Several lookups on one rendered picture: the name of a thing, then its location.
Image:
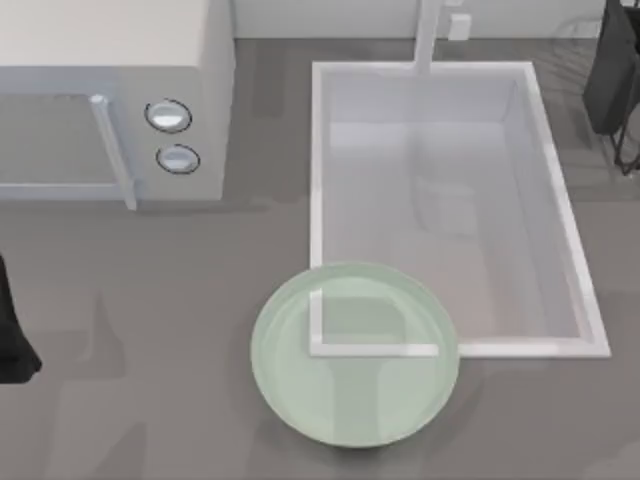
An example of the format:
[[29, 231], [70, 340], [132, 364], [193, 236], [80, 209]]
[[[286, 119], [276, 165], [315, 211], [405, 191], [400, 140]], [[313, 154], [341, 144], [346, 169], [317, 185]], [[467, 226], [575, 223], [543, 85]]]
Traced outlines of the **white sink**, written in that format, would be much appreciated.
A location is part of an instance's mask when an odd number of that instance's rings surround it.
[[442, 302], [467, 358], [611, 354], [528, 61], [320, 61], [312, 266], [365, 261]]

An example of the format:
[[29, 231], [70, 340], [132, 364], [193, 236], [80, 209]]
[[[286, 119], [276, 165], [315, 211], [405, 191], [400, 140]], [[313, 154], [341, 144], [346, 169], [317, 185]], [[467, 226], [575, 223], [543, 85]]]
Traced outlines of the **pale green glass plate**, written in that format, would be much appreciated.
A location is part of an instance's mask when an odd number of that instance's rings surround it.
[[414, 278], [374, 263], [301, 272], [261, 307], [250, 341], [255, 385], [287, 426], [351, 449], [417, 433], [450, 399], [456, 329]]

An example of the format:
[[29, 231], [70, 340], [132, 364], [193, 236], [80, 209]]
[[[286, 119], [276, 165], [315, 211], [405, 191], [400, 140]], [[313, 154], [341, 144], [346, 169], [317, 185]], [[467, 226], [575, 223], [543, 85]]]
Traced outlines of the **small microwave knob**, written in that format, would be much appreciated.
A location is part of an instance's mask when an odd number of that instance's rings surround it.
[[201, 164], [198, 153], [191, 147], [182, 144], [159, 148], [155, 159], [161, 169], [172, 175], [190, 175]]

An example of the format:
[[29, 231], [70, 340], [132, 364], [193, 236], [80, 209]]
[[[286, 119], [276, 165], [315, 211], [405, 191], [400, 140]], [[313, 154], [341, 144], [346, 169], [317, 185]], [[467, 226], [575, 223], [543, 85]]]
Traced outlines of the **large microwave knob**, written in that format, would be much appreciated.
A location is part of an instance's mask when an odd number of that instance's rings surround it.
[[183, 132], [190, 127], [193, 121], [189, 108], [174, 99], [148, 103], [144, 109], [144, 116], [152, 128], [167, 134]]

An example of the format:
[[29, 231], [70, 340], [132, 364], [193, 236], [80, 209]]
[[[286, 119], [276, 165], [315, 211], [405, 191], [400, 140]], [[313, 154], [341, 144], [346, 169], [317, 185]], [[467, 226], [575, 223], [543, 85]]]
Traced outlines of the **pale microwave oven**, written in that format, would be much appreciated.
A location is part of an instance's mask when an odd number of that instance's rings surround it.
[[[223, 194], [235, 55], [230, 0], [0, 0], [0, 201], [121, 200], [89, 97], [110, 115], [138, 206]], [[192, 113], [177, 134], [152, 128], [148, 103]], [[156, 163], [182, 144], [190, 175]]]

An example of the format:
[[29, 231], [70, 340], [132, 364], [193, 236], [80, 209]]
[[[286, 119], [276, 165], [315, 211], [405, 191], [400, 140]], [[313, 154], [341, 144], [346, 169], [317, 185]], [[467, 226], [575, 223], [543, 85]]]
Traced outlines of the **tall white tap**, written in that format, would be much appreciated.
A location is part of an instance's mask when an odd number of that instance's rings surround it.
[[442, 4], [443, 0], [419, 0], [413, 66], [419, 77], [430, 72]]

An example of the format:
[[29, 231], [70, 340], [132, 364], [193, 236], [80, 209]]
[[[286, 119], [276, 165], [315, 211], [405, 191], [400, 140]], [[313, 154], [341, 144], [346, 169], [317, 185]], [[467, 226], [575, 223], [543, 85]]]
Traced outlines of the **white wall socket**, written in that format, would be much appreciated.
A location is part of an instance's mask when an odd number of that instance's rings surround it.
[[466, 13], [453, 13], [447, 38], [449, 41], [466, 41], [470, 38], [472, 16]]

